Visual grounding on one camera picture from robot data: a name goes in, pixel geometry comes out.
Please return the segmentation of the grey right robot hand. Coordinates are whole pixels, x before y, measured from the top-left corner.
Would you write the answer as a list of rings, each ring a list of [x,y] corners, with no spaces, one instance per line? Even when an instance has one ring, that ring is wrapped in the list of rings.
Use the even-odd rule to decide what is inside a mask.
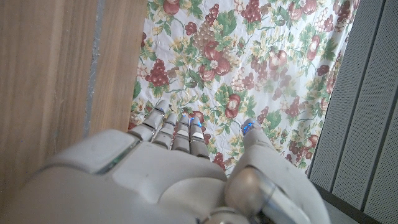
[[[2,223],[329,223],[314,185],[256,120],[230,175],[210,161],[197,117],[159,102],[128,132],[108,129],[51,157],[1,212]]]

